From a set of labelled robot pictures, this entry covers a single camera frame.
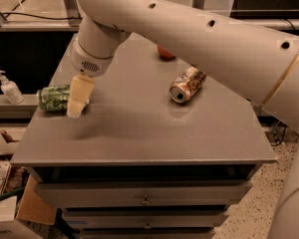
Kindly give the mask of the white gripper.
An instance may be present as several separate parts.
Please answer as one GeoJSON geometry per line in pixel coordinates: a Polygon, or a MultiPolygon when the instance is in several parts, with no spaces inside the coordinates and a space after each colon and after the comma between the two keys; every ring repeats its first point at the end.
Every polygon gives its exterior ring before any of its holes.
{"type": "Polygon", "coordinates": [[[67,116],[77,119],[95,87],[91,77],[99,77],[108,69],[114,56],[114,40],[107,35],[85,36],[78,34],[71,47],[71,61],[81,73],[70,83],[67,116]]]}

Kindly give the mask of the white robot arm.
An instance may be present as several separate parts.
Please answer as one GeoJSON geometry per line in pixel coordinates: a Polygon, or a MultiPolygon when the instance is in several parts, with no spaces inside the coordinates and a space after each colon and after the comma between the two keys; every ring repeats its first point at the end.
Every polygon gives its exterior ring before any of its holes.
{"type": "MultiPolygon", "coordinates": [[[[165,0],[78,0],[85,17],[72,48],[78,76],[67,115],[80,116],[94,79],[130,33],[206,71],[299,134],[299,36],[165,0]]],[[[299,239],[299,145],[268,239],[299,239]]]]}

